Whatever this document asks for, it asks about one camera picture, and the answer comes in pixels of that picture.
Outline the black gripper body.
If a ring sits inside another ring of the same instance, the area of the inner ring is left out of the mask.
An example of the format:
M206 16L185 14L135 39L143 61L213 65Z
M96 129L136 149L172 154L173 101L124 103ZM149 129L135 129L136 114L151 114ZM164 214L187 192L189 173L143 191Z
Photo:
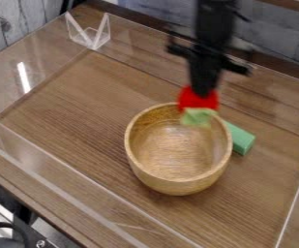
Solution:
M249 74L249 66L226 56L234 20L241 18L236 6L237 0L194 0L193 37L188 46L176 42L176 30L168 30L167 52L187 60L193 75L216 76L222 70Z

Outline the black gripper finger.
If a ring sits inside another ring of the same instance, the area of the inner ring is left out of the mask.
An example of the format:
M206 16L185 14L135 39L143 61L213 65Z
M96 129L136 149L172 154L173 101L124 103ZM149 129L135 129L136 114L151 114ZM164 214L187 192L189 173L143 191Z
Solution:
M220 59L192 59L189 62L191 89L193 94L204 98L216 88L222 70Z

